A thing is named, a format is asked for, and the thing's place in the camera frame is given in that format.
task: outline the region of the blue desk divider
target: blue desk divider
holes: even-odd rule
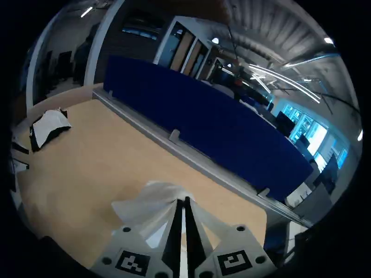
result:
[[[301,153],[259,115],[179,72],[111,56],[104,89],[215,163],[283,201],[313,171]]]

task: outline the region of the ceiling light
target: ceiling light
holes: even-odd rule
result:
[[[93,7],[89,7],[82,15],[81,18],[83,18],[88,12],[90,12],[93,9]]]
[[[333,40],[331,40],[329,37],[324,38],[324,40],[327,44],[333,44]]]
[[[245,85],[247,85],[247,86],[249,86],[251,88],[250,84],[246,83],[245,81],[242,81],[242,83],[245,84]]]
[[[363,138],[363,129],[361,129],[361,133],[358,135],[357,140],[360,141]]]
[[[252,76],[252,77],[250,78],[250,80],[254,80],[254,79],[256,79],[256,78],[258,78],[258,79],[263,79],[263,78],[265,78],[265,76]]]
[[[260,69],[263,69],[263,70],[265,70],[265,71],[267,71],[267,72],[273,73],[273,74],[275,74],[275,75],[278,75],[278,76],[282,77],[283,79],[285,79],[285,80],[287,80],[287,81],[289,81],[289,82],[291,82],[291,83],[294,83],[296,86],[300,87],[302,90],[307,91],[308,93],[310,93],[310,94],[313,95],[314,97],[318,98],[319,100],[321,99],[319,96],[317,96],[317,95],[316,95],[315,93],[313,93],[311,90],[305,88],[304,86],[300,85],[299,83],[295,82],[294,80],[292,80],[292,79],[290,79],[290,78],[288,78],[288,77],[286,77],[286,76],[283,76],[283,75],[281,75],[281,74],[279,74],[279,73],[277,73],[277,72],[275,72],[275,71],[272,71],[272,70],[269,70],[269,69],[263,68],[263,67],[258,66],[258,65],[252,65],[252,64],[250,64],[250,65],[251,65],[251,66],[254,66],[254,67],[257,67],[257,68],[260,68]]]
[[[256,74],[253,74],[252,75],[253,77],[255,77],[256,81],[259,82],[259,84],[270,94],[270,90],[268,89],[267,86],[265,86],[265,84],[258,78],[258,76],[256,76]]]
[[[308,92],[306,92],[306,91],[304,91],[302,88],[300,88],[300,87],[298,86],[299,84],[296,83],[295,81],[291,80],[291,79],[289,79],[289,80],[291,80],[292,82],[290,82],[289,80],[286,80],[286,79],[284,79],[284,78],[282,78],[282,77],[279,77],[278,74],[273,74],[273,73],[269,72],[268,69],[259,69],[259,68],[255,68],[255,66],[249,66],[249,68],[252,68],[252,69],[254,69],[254,70],[262,71],[262,72],[264,72],[264,73],[266,73],[266,74],[268,74],[268,75],[271,75],[271,76],[273,76],[273,77],[275,77],[275,78],[277,78],[277,79],[280,79],[280,80],[286,82],[287,84],[290,84],[291,86],[297,88],[299,91],[305,93],[307,96],[309,96],[311,99],[313,99],[316,103],[319,103],[319,102],[320,102],[319,100],[317,100],[316,98],[314,98],[312,95],[310,95]]]

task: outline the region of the wooden desk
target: wooden desk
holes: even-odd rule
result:
[[[39,152],[19,174],[25,210],[38,235],[51,236],[91,267],[123,223],[111,202],[132,199],[150,180],[179,184],[196,202],[229,224],[246,224],[263,245],[267,217],[137,131],[100,101],[68,110],[72,128]],[[21,136],[30,147],[28,133]]]

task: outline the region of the person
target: person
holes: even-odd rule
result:
[[[76,49],[73,57],[75,62],[75,69],[73,72],[74,84],[80,84],[83,86],[85,77],[86,63],[88,62],[89,52],[93,38],[89,35],[85,41]]]

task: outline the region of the black and white cloth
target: black and white cloth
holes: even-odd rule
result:
[[[30,127],[31,148],[39,151],[63,131],[69,130],[71,124],[67,120],[67,111],[60,109],[48,110]]]

